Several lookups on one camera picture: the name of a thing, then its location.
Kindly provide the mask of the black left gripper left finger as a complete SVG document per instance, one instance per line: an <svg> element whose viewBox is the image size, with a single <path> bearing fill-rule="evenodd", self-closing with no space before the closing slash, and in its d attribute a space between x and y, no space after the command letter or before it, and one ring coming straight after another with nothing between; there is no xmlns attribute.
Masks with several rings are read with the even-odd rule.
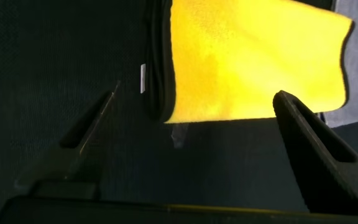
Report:
<svg viewBox="0 0 358 224"><path fill-rule="evenodd" d="M24 168L14 184L19 192L41 198L100 198L112 136L110 115L119 86L102 92L58 142Z"/></svg>

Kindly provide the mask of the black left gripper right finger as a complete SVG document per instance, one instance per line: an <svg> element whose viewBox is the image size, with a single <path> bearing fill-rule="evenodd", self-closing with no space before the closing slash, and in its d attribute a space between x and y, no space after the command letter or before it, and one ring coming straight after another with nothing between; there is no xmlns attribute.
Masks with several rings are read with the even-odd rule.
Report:
<svg viewBox="0 0 358 224"><path fill-rule="evenodd" d="M358 153L294 95L276 93L273 108L309 211L358 215Z"/></svg>

